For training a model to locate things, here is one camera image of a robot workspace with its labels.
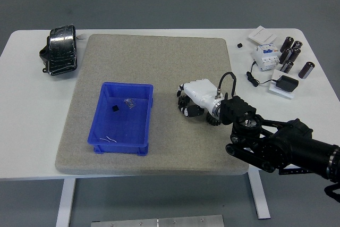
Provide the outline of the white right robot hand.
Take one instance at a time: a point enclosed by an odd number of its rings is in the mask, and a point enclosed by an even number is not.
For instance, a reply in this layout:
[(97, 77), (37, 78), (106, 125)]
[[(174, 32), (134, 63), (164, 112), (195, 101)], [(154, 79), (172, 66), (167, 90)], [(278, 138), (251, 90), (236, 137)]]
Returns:
[(179, 85), (178, 107), (186, 117), (197, 117), (207, 111), (213, 119), (219, 119), (224, 96), (208, 79), (199, 79)]

